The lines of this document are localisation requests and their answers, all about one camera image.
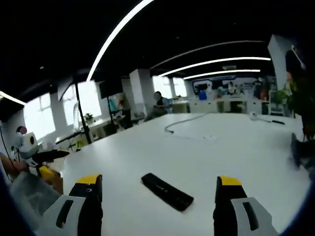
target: power cord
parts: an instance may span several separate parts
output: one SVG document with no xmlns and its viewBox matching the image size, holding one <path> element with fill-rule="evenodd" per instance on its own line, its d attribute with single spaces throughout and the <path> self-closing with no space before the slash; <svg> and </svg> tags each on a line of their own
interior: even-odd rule
<svg viewBox="0 0 315 236">
<path fill-rule="evenodd" d="M 169 124 L 168 126 L 166 126 L 166 127 L 164 128 L 164 130 L 165 130 L 166 132 L 168 132 L 168 133 L 174 134 L 174 131 L 173 131 L 173 130 L 169 130 L 169 129 L 168 129 L 169 127 L 171 127 L 171 126 L 173 126 L 173 125 L 175 125 L 175 124 L 185 123 L 185 122 L 187 122 L 187 121 L 192 121 L 192 120 L 194 120 L 194 119 L 198 119 L 198 118 L 204 117 L 204 116 L 206 116 L 206 115 L 208 115 L 208 114 L 210 114 L 210 113 L 211 113 L 211 112 L 208 112 L 208 113 L 202 114 L 202 115 L 197 116 L 197 117 L 194 117 L 194 118 L 185 119 L 185 120 L 181 120 L 181 121 L 178 121 L 178 122 Z"/>
<path fill-rule="evenodd" d="M 13 165 L 13 162 L 12 162 L 12 160 L 11 160 L 11 158 L 10 158 L 9 152 L 8 152 L 8 150 L 6 149 L 6 145 L 5 145 L 5 142 L 4 142 L 4 139 L 3 139 L 3 135 L 2 135 L 1 126 L 0 126 L 0 134 L 1 134 L 1 139 L 2 139 L 2 142 L 3 142 L 4 149 L 5 149 L 5 151 L 6 151 L 6 154 L 8 155 L 8 158 L 9 158 L 9 160 L 10 160 L 12 166 L 13 166 L 14 171 L 15 171 L 16 173 L 18 173 L 18 170 L 17 170 L 17 169 L 15 168 L 15 166 Z"/>
</svg>

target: curved led light strip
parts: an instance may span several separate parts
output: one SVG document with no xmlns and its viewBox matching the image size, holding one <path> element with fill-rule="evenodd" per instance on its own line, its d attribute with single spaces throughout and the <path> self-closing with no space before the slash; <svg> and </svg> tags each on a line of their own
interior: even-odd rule
<svg viewBox="0 0 315 236">
<path fill-rule="evenodd" d="M 190 54 L 190 53 L 193 53 L 193 52 L 197 52 L 197 51 L 199 51 L 199 50 L 203 50 L 203 49 L 206 49 L 206 48 L 212 48 L 212 47 L 216 47 L 216 46 L 222 46 L 222 45 L 233 44 L 233 43 L 264 43 L 264 41 L 257 41 L 257 40 L 241 40 L 241 41 L 230 41 L 230 42 L 223 42 L 223 43 L 210 44 L 210 45 L 205 46 L 205 47 L 196 48 L 196 49 L 190 50 L 190 51 L 188 51 L 188 52 L 178 54 L 178 55 L 176 55 L 176 56 L 174 56 L 174 57 L 171 57 L 171 58 L 169 58 L 169 59 L 166 59 L 166 60 L 164 60 L 164 61 L 162 61 L 162 62 L 160 62 L 160 63 L 158 63 L 158 64 L 152 66 L 150 69 L 153 69 L 153 68 L 155 68 L 155 67 L 157 67 L 157 66 L 159 66 L 159 65 L 161 65 L 161 64 L 163 64 L 163 63 L 166 63 L 166 62 L 168 62 L 168 61 L 170 61 L 170 60 L 173 60 L 173 59 L 175 59 L 175 58 L 179 58 L 179 57 L 182 57 L 182 56 L 184 56 L 184 55 L 187 55 L 187 54 Z"/>
<path fill-rule="evenodd" d="M 188 77 L 184 77 L 184 80 L 192 79 L 196 77 L 202 77 L 206 75 L 217 75 L 217 74 L 225 74 L 225 73 L 234 73 L 234 72 L 260 72 L 260 70 L 224 70 L 224 71 L 216 71 L 216 72 L 210 72 L 205 74 L 199 74 L 199 75 L 192 75 Z"/>
<path fill-rule="evenodd" d="M 11 101 L 13 101 L 13 102 L 19 103 L 19 104 L 21 104 L 21 105 L 23 105 L 23 106 L 26 105 L 26 102 L 22 102 L 22 101 L 20 101 L 19 99 L 16 99 L 16 98 L 14 98 L 14 97 L 12 97 L 12 96 L 10 96 L 10 95 L 8 95 L 8 94 L 2 92 L 2 91 L 0 91 L 0 97 L 7 98 L 7 99 L 9 99 L 9 100 L 11 100 Z"/>
<path fill-rule="evenodd" d="M 192 67 L 195 67 L 195 66 L 206 65 L 206 64 L 222 62 L 222 61 L 230 61 L 230 60 L 271 60 L 271 58 L 239 57 L 239 58 L 225 58 L 225 59 L 209 60 L 209 61 L 200 62 L 200 63 L 193 64 L 193 65 L 184 66 L 184 67 L 178 68 L 176 70 L 171 70 L 171 71 L 168 71 L 166 73 L 160 74 L 159 76 L 169 75 L 169 74 L 172 74 L 174 72 L 177 72 L 177 71 L 180 71 L 180 70 L 185 70 L 185 69 L 192 68 Z"/>
<path fill-rule="evenodd" d="M 104 45 L 102 46 L 102 48 L 100 49 L 93 65 L 92 68 L 89 72 L 88 78 L 87 78 L 87 82 L 91 80 L 92 75 L 100 61 L 100 59 L 102 58 L 103 54 L 105 53 L 105 51 L 107 50 L 108 46 L 111 44 L 111 42 L 114 40 L 114 38 L 117 36 L 117 34 L 123 29 L 123 27 L 139 12 L 141 11 L 144 7 L 146 7 L 147 5 L 149 5 L 151 2 L 153 2 L 154 0 L 143 0 L 142 2 L 140 2 L 137 6 L 134 7 L 133 10 L 131 10 L 120 22 L 119 24 L 116 26 L 116 28 L 113 30 L 113 32 L 108 36 L 107 40 L 105 41 Z"/>
</svg>

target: office desk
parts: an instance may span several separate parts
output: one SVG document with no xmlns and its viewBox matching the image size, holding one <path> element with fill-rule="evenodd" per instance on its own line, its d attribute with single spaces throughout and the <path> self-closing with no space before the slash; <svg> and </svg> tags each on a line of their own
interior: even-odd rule
<svg viewBox="0 0 315 236">
<path fill-rule="evenodd" d="M 70 140 L 72 138 L 75 138 L 76 136 L 79 136 L 81 134 L 84 134 L 83 131 L 73 131 L 72 133 L 69 133 L 67 135 L 62 135 L 56 138 L 55 143 L 56 145 L 66 141 L 66 140 Z"/>
<path fill-rule="evenodd" d="M 88 124 L 88 127 L 90 129 L 89 135 L 92 142 L 94 142 L 95 137 L 104 138 L 106 136 L 105 131 L 104 129 L 102 129 L 102 127 L 109 124 L 110 122 L 110 118 L 101 118 L 91 124 Z"/>
<path fill-rule="evenodd" d="M 172 102 L 173 113 L 188 113 L 188 100 L 177 100 Z"/>
<path fill-rule="evenodd" d="M 190 112 L 191 113 L 217 113 L 220 111 L 218 103 L 222 103 L 223 111 L 231 111 L 231 102 L 242 102 L 244 105 L 243 113 L 256 112 L 257 114 L 262 113 L 262 104 L 269 101 L 262 101 L 257 98 L 247 96 L 223 96 L 217 99 L 199 100 L 197 98 L 189 100 Z"/>
<path fill-rule="evenodd" d="M 100 173 L 103 235 L 211 236 L 217 176 L 226 175 L 242 182 L 282 232 L 310 186 L 307 171 L 288 161 L 291 132 L 299 130 L 294 120 L 279 118 L 283 126 L 244 114 L 208 114 L 174 125 L 174 136 L 165 133 L 168 124 L 195 116 L 165 115 L 70 154 L 63 167 L 65 194 L 80 177 Z M 193 196 L 192 205 L 179 213 L 164 203 L 141 184 L 149 172 Z"/>
</svg>

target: white cable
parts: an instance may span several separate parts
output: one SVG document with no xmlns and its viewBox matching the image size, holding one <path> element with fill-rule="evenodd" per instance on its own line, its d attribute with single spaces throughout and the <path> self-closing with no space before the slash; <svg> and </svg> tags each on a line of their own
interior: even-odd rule
<svg viewBox="0 0 315 236">
<path fill-rule="evenodd" d="M 194 117 L 194 118 L 185 119 L 185 120 L 181 120 L 181 121 L 178 121 L 178 122 L 169 124 L 168 126 L 166 126 L 166 127 L 164 128 L 164 130 L 165 130 L 166 132 L 169 132 L 169 133 L 173 134 L 174 131 L 173 131 L 173 130 L 168 130 L 169 127 L 171 127 L 171 126 L 173 126 L 173 125 L 175 125 L 175 124 L 180 124 L 180 123 L 184 123 L 184 122 L 187 122 L 187 121 L 191 121 L 191 120 L 194 120 L 194 119 L 198 119 L 198 118 L 204 117 L 204 116 L 206 116 L 206 115 L 208 115 L 208 114 L 210 114 L 210 113 L 211 113 L 211 112 L 208 112 L 208 113 L 202 114 L 202 115 L 197 116 L 197 117 Z"/>
</svg>

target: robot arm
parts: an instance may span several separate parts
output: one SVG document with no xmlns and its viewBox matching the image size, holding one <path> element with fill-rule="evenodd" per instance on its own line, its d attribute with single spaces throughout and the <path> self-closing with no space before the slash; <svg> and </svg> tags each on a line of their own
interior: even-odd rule
<svg viewBox="0 0 315 236">
<path fill-rule="evenodd" d="M 239 180 L 217 179 L 216 208 L 213 213 L 215 236 L 277 236 L 269 212 L 247 197 Z"/>
</svg>

